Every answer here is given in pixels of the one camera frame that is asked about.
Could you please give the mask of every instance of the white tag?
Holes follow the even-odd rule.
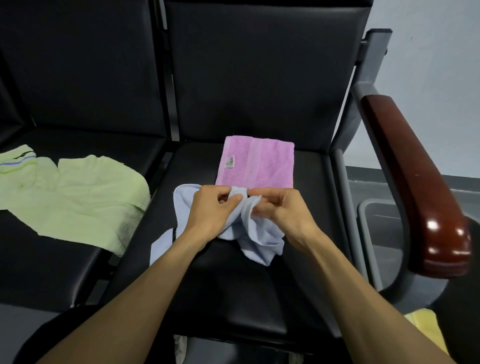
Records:
[[[235,164],[235,156],[231,156],[230,158],[227,159],[225,163],[225,168],[233,168],[234,164]]]

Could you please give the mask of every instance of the hand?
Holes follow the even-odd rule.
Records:
[[[199,251],[222,232],[228,216],[243,196],[228,199],[231,187],[205,185],[193,195],[192,207],[184,233],[199,243]]]
[[[252,211],[273,221],[297,249],[306,252],[319,238],[330,240],[317,226],[298,190],[293,188],[252,188],[249,196],[262,196]]]

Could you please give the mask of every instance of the wall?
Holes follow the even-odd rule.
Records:
[[[480,178],[480,0],[375,0],[370,28],[393,29],[377,90],[442,174]],[[363,124],[345,162],[380,168]]]

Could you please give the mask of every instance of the black pants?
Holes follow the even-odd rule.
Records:
[[[100,306],[79,306],[63,312],[43,324],[23,344],[13,364],[34,364],[72,331],[90,318]],[[174,341],[171,333],[158,330],[145,363],[175,364]]]

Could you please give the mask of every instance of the baseboard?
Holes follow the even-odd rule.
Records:
[[[386,183],[382,170],[375,168],[347,166],[348,179],[351,181]],[[452,190],[480,192],[480,178],[442,175]]]

